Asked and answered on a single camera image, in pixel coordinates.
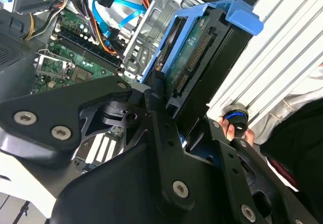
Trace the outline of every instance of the screw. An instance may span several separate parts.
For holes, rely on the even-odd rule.
[[[242,205],[241,211],[242,211],[242,214],[244,215],[244,217],[248,219],[248,221],[250,221],[252,223],[256,222],[256,216],[253,213],[253,210],[249,206]]]
[[[37,116],[29,111],[20,111],[15,113],[14,120],[20,125],[29,126],[37,121]]]
[[[240,143],[243,147],[247,147],[247,144],[244,141],[240,141]]]
[[[187,198],[188,196],[188,188],[182,181],[179,181],[179,180],[174,181],[173,190],[175,194],[177,194],[181,198]]]
[[[295,219],[296,224],[304,224],[301,220]]]
[[[127,86],[124,83],[118,83],[118,86],[123,88],[123,89],[127,88]]]
[[[71,137],[72,132],[67,127],[56,126],[52,129],[51,134],[59,140],[67,140]]]
[[[160,96],[159,96],[158,94],[156,94],[155,92],[151,93],[151,95],[152,95],[153,97],[157,98],[157,99],[159,99],[159,98],[160,98]]]
[[[216,127],[216,128],[219,128],[220,127],[220,125],[217,123],[217,122],[212,122],[213,123],[213,125]]]

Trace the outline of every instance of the circuit board chip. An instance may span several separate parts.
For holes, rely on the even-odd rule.
[[[76,83],[83,83],[85,81],[90,81],[91,79],[92,74],[79,67],[74,69],[74,73],[71,78],[71,80],[75,81]]]

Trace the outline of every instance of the black knob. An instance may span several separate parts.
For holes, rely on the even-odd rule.
[[[240,109],[233,109],[224,115],[235,128],[235,137],[242,137],[248,129],[248,112]]]

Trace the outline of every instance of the blue ring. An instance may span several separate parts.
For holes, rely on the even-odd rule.
[[[240,113],[240,112],[235,112],[235,113],[232,113],[231,115],[227,116],[226,119],[229,119],[230,117],[233,117],[233,116],[242,116],[242,117],[246,117],[246,115],[244,113]]]

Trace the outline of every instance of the finger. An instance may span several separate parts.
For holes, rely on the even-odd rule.
[[[253,141],[254,141],[254,132],[250,129],[248,129],[245,132],[245,139],[246,142],[248,142],[251,146],[253,145]]]
[[[219,117],[217,122],[221,125],[221,123],[223,122],[223,117]]]
[[[229,141],[232,141],[234,138],[234,126],[233,125],[229,125],[228,131],[227,131],[227,139]]]
[[[223,120],[219,124],[222,127],[222,129],[223,129],[224,135],[227,136],[227,131],[228,131],[228,127],[229,127],[229,121],[228,120]]]

